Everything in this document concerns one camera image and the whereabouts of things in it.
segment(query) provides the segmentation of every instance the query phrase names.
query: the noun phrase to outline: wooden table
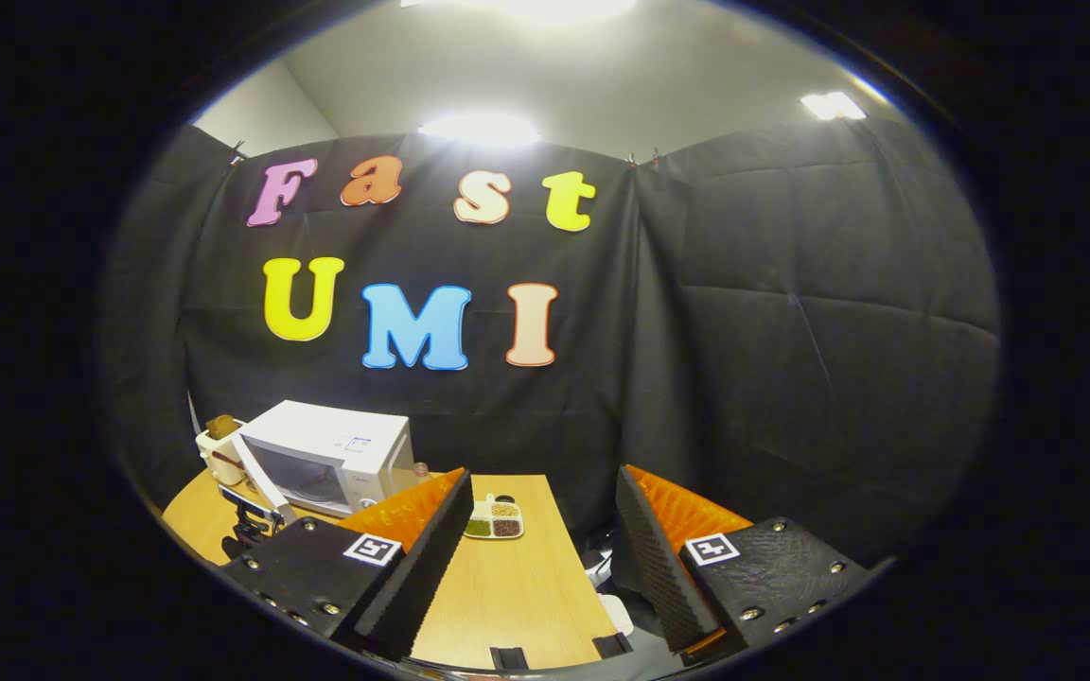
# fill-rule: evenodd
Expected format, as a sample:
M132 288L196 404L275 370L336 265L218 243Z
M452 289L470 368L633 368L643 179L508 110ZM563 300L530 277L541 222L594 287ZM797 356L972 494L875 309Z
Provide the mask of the wooden table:
M570 544L544 475L473 475L473 497L511 495L524 519L518 539L462 537L415 639L412 658L451 667L492 669L491 648L520 648L528 667L596 662L592 639L617 634ZM245 484L243 497L267 504ZM334 520L298 508L298 514ZM189 483L162 513L204 559L229 562L221 537L233 535L234 507L221 498L208 470Z

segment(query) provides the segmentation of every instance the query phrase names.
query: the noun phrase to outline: microwave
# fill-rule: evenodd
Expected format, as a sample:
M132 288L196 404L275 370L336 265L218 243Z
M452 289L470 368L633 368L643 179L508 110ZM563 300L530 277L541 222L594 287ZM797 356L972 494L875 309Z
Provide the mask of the microwave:
M419 483L411 421L284 400L230 435L243 469L286 519L289 504L347 518Z

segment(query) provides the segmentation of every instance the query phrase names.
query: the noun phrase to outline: tray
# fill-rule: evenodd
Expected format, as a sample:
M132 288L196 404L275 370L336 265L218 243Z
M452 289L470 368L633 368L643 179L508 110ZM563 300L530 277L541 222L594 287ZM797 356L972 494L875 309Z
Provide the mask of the tray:
M513 528L514 534L497 534ZM514 501L497 501L494 495L485 496L485 501L473 501L473 513L465 523L465 535L473 539L514 539L524 534L524 516Z

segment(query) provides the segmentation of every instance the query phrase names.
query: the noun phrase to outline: letter m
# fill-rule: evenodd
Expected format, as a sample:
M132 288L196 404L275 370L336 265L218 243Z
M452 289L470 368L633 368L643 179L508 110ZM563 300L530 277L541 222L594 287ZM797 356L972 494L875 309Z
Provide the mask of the letter m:
M423 366L441 370L459 370L469 366L462 354L462 312L472 295L460 285L441 285L433 290L420 316L414 316L402 290L393 283L366 285L361 297L368 301L368 353L361 362L370 368L395 365L390 341L398 349L405 366L414 366L427 341L432 346L423 357Z

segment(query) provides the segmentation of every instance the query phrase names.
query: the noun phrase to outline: orange soft pad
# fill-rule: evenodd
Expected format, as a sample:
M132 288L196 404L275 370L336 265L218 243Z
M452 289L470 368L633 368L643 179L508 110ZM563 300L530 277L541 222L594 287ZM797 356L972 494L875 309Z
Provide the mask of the orange soft pad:
M336 525L402 542L402 550L410 551L464 471L451 470L440 477L415 484L410 490L399 491L379 504L336 522Z
M728 512L669 479L663 479L633 465L625 469L642 488L650 508L654 509L654 518L658 519L658 525L663 527L663 534L667 535L667 543L675 554L679 554L679 549L685 546L685 539L708 537L718 532L735 532L752 525L751 521L740 514Z

